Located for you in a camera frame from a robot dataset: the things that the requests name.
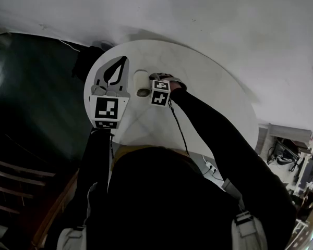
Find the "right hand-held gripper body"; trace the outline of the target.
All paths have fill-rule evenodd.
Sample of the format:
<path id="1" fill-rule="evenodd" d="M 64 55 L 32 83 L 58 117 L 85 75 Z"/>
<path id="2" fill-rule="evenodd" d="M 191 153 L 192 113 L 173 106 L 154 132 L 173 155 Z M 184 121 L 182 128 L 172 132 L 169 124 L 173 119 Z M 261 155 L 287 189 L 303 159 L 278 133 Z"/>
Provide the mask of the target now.
<path id="1" fill-rule="evenodd" d="M 160 80 L 151 81 L 151 95 L 150 104 L 153 106 L 165 107 L 168 104 L 168 100 L 171 93 L 171 83 L 177 83 L 182 89 L 186 90 L 186 84 L 167 73 L 159 73 Z"/>

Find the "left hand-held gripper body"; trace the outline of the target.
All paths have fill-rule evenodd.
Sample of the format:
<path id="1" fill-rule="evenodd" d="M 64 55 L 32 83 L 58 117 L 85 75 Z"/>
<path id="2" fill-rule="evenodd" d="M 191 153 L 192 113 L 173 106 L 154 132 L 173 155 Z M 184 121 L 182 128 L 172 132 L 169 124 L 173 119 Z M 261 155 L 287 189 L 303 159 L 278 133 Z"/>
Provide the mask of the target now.
<path id="1" fill-rule="evenodd" d="M 89 96 L 90 117 L 96 129 L 119 129 L 122 117 L 130 100 L 123 91 L 106 90 L 93 85 Z"/>

